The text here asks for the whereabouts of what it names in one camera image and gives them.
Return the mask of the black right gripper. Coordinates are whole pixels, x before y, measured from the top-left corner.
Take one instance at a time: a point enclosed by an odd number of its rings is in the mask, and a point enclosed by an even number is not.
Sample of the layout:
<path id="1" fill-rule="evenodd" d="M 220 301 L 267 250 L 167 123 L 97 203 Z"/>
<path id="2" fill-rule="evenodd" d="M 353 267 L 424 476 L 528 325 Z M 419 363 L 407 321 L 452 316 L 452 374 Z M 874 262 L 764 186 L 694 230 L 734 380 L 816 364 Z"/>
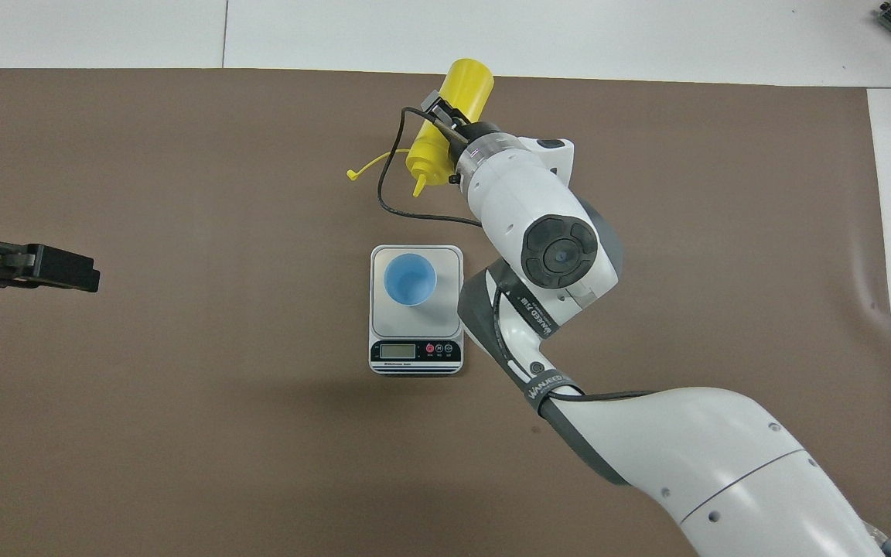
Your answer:
<path id="1" fill-rule="evenodd" d="M 499 129 L 490 122 L 470 120 L 441 92 L 431 91 L 424 99 L 424 113 L 435 129 L 455 132 L 449 136 L 449 161 L 455 166 L 449 174 L 450 183 L 461 183 L 473 176 L 485 161 L 499 152 Z"/>

